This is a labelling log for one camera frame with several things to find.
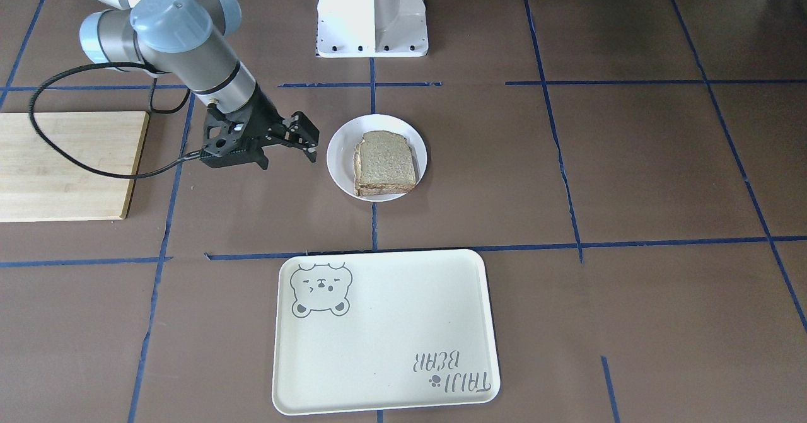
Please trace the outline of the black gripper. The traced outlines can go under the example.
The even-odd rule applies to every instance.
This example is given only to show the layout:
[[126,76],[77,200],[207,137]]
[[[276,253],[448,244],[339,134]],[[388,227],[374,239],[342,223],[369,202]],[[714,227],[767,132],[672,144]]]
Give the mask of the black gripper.
[[302,111],[283,118],[273,102],[257,85],[250,99],[236,111],[236,123],[244,124],[236,142],[236,148],[246,149],[250,144],[250,159],[262,170],[268,170],[270,161],[263,147],[282,145],[303,151],[306,159],[315,163],[320,131]]

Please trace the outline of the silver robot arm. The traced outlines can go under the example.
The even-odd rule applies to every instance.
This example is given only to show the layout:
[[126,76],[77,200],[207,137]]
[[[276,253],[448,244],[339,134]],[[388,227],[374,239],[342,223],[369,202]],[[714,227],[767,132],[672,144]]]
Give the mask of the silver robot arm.
[[38,126],[34,108],[50,84],[93,69],[142,69],[151,76],[174,74],[190,95],[204,102],[204,144],[178,158],[199,159],[211,168],[256,163],[267,168],[264,150],[295,148],[315,162],[319,130],[302,112],[279,115],[226,37],[240,28],[237,0],[97,0],[107,10],[86,17],[79,29],[90,59],[46,80],[28,104],[31,125],[46,144],[55,146]]

